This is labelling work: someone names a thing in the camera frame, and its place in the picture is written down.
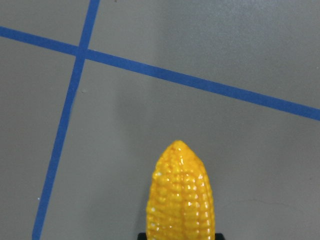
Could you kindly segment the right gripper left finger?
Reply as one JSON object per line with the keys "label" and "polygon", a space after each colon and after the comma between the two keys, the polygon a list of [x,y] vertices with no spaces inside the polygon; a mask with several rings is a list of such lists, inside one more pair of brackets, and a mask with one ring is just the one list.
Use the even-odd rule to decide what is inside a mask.
{"label": "right gripper left finger", "polygon": [[147,234],[145,232],[140,232],[138,235],[137,235],[137,240],[147,240]]}

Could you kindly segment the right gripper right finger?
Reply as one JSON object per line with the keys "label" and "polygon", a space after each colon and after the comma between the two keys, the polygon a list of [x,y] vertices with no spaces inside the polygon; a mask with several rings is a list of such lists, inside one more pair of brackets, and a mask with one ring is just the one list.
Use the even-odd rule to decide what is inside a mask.
{"label": "right gripper right finger", "polygon": [[225,240],[225,237],[222,233],[215,233],[215,240]]}

